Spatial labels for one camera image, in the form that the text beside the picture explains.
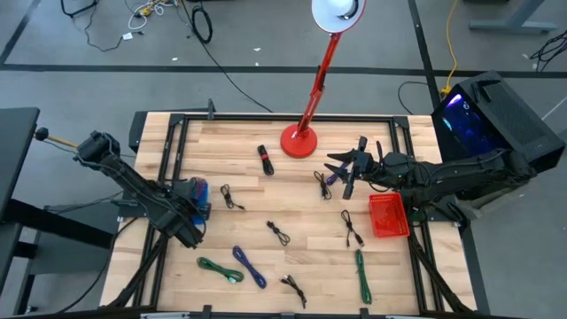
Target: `gray floor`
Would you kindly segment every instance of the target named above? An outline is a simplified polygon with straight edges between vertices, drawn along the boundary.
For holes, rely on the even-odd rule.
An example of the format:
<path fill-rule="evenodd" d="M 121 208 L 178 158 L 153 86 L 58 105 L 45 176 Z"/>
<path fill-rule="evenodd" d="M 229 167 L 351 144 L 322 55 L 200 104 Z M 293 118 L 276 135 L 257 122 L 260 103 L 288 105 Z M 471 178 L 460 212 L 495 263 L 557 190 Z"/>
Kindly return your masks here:
<path fill-rule="evenodd" d="M 90 0 L 66 0 L 69 10 Z M 498 35 L 470 32 L 470 19 L 509 16 L 518 1 L 509 5 L 460 2 L 452 24 L 452 38 L 460 70 L 532 71 L 523 57 L 535 52 L 550 36 Z M 32 0 L 0 1 L 0 48 L 7 42 Z M 419 0 L 418 8 L 436 69 L 450 69 L 445 23 L 452 1 Z M 313 22 L 307 0 L 233 0 L 206 3 L 214 22 L 214 39 L 208 45 L 224 66 L 316 66 L 328 36 Z M 547 0 L 533 19 L 567 27 L 563 0 Z M 129 12 L 122 1 L 103 0 L 90 28 L 91 39 L 112 46 L 128 31 Z M 35 10 L 7 64 L 87 66 L 211 66 L 198 40 L 180 21 L 175 9 L 152 15 L 144 36 L 135 36 L 116 51 L 101 53 L 86 44 L 82 29 L 89 15 L 74 21 L 64 16 L 58 1 L 42 0 Z M 358 26 L 343 37 L 333 66 L 410 68 L 423 67 L 408 4 L 399 0 L 368 1 Z M 567 71 L 567 54 L 548 71 Z M 313 74 L 231 74 L 245 92 L 276 112 L 300 112 L 311 89 Z M 404 113 L 396 96 L 407 80 L 418 76 L 330 74 L 321 113 Z M 445 79 L 438 78 L 440 87 Z M 565 79 L 509 79 L 534 111 L 543 116 L 567 94 Z M 259 112 L 222 74 L 198 73 L 94 73 L 0 72 L 0 107 L 36 106 L 42 110 L 39 125 L 55 136 L 75 142 L 93 129 L 127 144 L 135 111 L 203 107 L 212 98 L 219 111 Z M 408 85 L 402 92 L 414 113 L 431 112 L 424 86 Z M 567 121 L 567 102 L 547 118 L 560 132 Z M 523 317 L 563 317 L 566 307 L 567 217 L 560 198 L 567 188 L 565 161 L 533 181 L 531 191 L 473 223 L 478 255 L 493 314 Z M 70 156 L 41 143 L 32 143 L 15 191 L 15 198 L 36 205 L 73 204 L 116 192 L 117 186 L 100 174 L 79 167 Z M 22 261 L 15 261 L 14 283 Z M 96 274 L 38 278 L 32 304 L 53 312 L 73 301 Z M 15 293 L 8 285 L 0 303 L 6 315 L 5 296 Z M 102 285 L 75 309 L 93 308 Z"/>

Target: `lamp base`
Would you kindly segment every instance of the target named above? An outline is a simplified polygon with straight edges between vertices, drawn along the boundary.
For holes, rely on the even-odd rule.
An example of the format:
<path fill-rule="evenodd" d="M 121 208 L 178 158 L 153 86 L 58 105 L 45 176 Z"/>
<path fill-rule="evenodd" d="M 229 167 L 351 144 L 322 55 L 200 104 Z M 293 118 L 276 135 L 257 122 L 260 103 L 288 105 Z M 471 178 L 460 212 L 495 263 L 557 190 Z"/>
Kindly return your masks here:
<path fill-rule="evenodd" d="M 294 136 L 298 131 L 298 124 L 292 124 L 282 132 L 280 145 L 283 152 L 287 155 L 303 159 L 311 155 L 317 148 L 317 134 L 312 128 L 307 128 L 307 132 L 301 136 Z"/>

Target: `green cable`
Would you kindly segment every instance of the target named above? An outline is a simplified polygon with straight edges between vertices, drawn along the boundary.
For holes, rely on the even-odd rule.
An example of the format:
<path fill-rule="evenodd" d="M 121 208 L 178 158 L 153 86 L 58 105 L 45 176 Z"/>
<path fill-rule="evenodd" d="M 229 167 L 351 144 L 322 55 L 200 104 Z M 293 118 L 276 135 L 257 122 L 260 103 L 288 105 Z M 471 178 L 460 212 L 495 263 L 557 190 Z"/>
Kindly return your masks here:
<path fill-rule="evenodd" d="M 197 264 L 202 269 L 212 270 L 222 274 L 233 284 L 240 283 L 245 279 L 245 275 L 240 271 L 223 268 L 205 257 L 197 258 Z"/>
<path fill-rule="evenodd" d="M 367 305 L 372 304 L 372 295 L 370 294 L 369 283 L 366 281 L 366 273 L 364 272 L 364 258 L 360 249 L 356 250 L 356 267 L 358 267 L 358 277 L 361 280 L 361 296 L 362 302 Z"/>

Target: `wooden tabletop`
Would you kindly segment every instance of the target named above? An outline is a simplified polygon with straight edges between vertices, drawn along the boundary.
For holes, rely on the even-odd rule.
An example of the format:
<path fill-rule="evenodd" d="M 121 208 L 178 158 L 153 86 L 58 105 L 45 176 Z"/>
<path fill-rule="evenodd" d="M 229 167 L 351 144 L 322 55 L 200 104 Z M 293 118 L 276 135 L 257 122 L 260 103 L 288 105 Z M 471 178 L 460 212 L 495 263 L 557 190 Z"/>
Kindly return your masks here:
<path fill-rule="evenodd" d="M 161 152 L 167 133 L 169 113 L 148 113 L 136 157 L 136 170 L 147 179 L 158 176 Z M 409 116 L 410 132 L 418 160 L 440 162 L 437 139 L 429 116 Z M 368 210 L 367 183 L 356 182 L 353 197 L 342 199 L 341 182 L 330 187 L 333 198 L 322 200 L 315 170 L 326 175 L 323 163 L 333 163 L 330 152 L 347 152 L 356 147 L 360 136 L 368 138 L 367 152 L 377 153 L 380 141 L 384 154 L 392 150 L 389 130 L 384 123 L 313 122 L 318 135 L 315 153 L 306 159 L 292 159 L 279 146 L 283 121 L 190 121 L 181 178 L 205 178 L 210 185 L 213 205 L 204 242 L 188 249 L 176 239 L 169 241 L 166 265 L 159 295 L 159 310 L 201 311 L 212 305 L 220 312 L 356 314 L 361 307 L 377 314 L 418 313 L 416 293 L 405 238 L 379 239 L 373 236 Z M 401 131 L 400 148 L 405 146 Z M 176 138 L 173 150 L 177 148 Z M 276 173 L 265 176 L 256 147 L 264 144 Z M 167 174 L 173 171 L 172 152 Z M 245 212 L 230 210 L 220 193 L 229 184 L 234 201 Z M 346 226 L 340 212 L 349 210 L 354 229 L 362 236 L 365 269 L 372 293 L 371 305 L 361 301 L 354 250 L 346 248 Z M 274 222 L 291 237 L 282 247 L 266 226 Z M 134 222 L 117 239 L 106 277 L 101 305 L 112 301 L 138 268 L 144 246 L 146 220 Z M 458 229 L 449 222 L 430 223 L 431 241 L 441 275 L 462 302 L 472 308 L 469 272 Z M 259 288 L 250 273 L 232 256 L 239 245 L 250 262 L 266 277 L 268 287 Z M 230 284 L 224 276 L 199 268 L 198 257 L 207 257 L 242 271 L 245 280 Z M 151 282 L 152 270 L 147 283 Z M 423 283 L 432 309 L 429 277 L 423 270 Z M 292 275 L 307 297 L 303 309 L 296 292 L 279 282 Z M 144 300 L 149 300 L 145 289 Z"/>

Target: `red plastic basket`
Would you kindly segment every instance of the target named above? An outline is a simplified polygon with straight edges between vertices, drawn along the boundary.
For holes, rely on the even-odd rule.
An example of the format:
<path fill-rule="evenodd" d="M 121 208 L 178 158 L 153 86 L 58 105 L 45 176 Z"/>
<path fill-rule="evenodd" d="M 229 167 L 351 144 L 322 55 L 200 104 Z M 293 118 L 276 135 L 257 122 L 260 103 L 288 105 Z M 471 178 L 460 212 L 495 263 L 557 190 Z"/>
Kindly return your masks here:
<path fill-rule="evenodd" d="M 408 237 L 409 226 L 399 193 L 369 197 L 372 229 L 376 237 Z"/>

